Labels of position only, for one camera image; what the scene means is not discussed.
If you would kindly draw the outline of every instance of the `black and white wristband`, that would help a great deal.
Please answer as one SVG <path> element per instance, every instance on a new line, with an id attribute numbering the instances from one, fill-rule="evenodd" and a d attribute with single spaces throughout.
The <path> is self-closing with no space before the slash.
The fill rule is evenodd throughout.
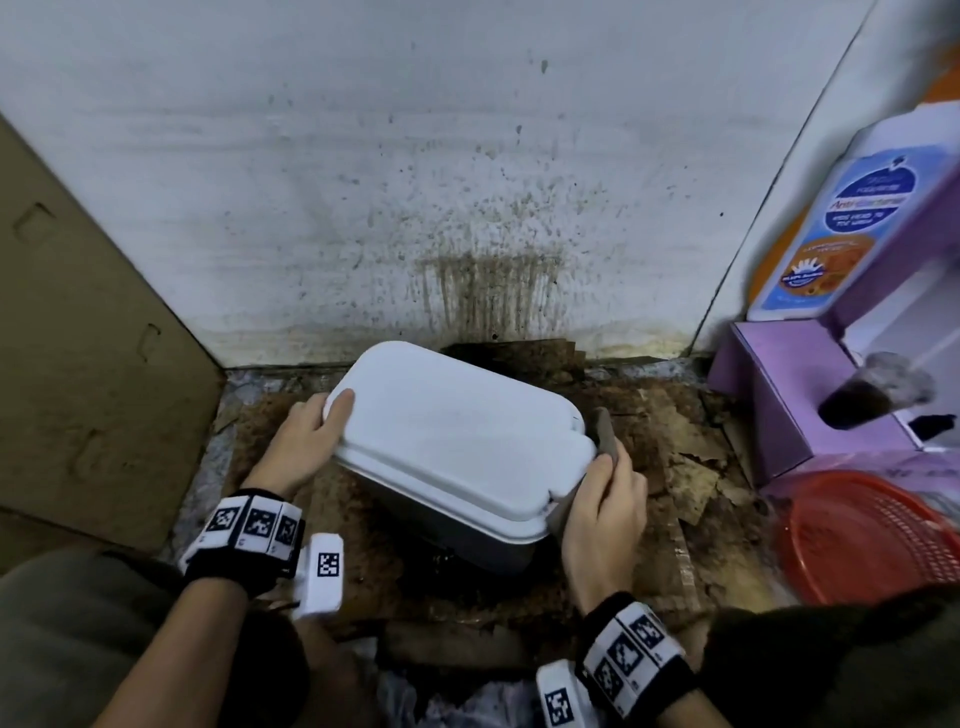
<path id="1" fill-rule="evenodd" d="M 225 497 L 180 559 L 187 582 L 235 581 L 253 598 L 292 578 L 303 541 L 302 511 L 269 491 Z"/>
<path id="2" fill-rule="evenodd" d="M 596 705 L 642 724 L 697 688 L 680 644 L 645 604 L 621 592 L 584 620 L 577 672 Z"/>

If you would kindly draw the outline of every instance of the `red basket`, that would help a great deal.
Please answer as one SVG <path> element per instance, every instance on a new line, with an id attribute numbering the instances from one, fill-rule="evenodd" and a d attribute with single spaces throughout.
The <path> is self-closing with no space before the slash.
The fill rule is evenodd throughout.
<path id="1" fill-rule="evenodd" d="M 809 604 L 875 603 L 960 582 L 960 536 L 925 503 L 858 471 L 798 484 L 777 538 L 784 575 Z"/>

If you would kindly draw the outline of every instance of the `white wall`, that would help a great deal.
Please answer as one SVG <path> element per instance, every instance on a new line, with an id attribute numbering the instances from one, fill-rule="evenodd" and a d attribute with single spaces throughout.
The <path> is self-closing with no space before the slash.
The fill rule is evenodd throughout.
<path id="1" fill-rule="evenodd" d="M 7 0 L 0 110 L 228 366 L 669 355 L 872 5 Z"/>
<path id="2" fill-rule="evenodd" d="M 857 130 L 910 111 L 960 42 L 960 2 L 877 0 L 837 67 L 710 307 L 695 349 L 711 350 L 727 322 L 746 308 L 757 264 L 813 199 Z"/>

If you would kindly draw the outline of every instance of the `gray floor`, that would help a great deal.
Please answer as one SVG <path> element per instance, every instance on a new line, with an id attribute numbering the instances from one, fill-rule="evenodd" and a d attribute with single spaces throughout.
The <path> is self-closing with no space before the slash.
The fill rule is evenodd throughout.
<path id="1" fill-rule="evenodd" d="M 587 369 L 587 376 L 603 380 L 612 376 L 643 378 L 654 376 L 663 379 L 685 381 L 705 387 L 702 359 L 682 358 L 668 361 L 635 363 L 630 361 L 598 364 Z M 173 563 L 200 533 L 207 514 L 220 499 L 224 480 L 233 455 L 236 425 L 231 416 L 240 406 L 254 404 L 264 394 L 271 392 L 324 392 L 330 391 L 346 367 L 315 369 L 248 370 L 227 372 L 227 385 L 220 398 L 214 434 L 206 445 L 197 474 L 187 490 L 180 507 L 180 514 L 166 546 L 159 557 Z"/>

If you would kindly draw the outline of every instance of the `white plastic lid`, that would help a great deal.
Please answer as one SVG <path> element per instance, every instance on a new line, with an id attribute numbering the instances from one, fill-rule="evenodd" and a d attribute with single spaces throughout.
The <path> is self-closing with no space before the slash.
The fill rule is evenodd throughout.
<path id="1" fill-rule="evenodd" d="M 595 453 L 559 395 L 399 341 L 367 350 L 327 401 L 356 404 L 337 458 L 351 470 L 495 538 L 546 535 L 551 494 Z"/>

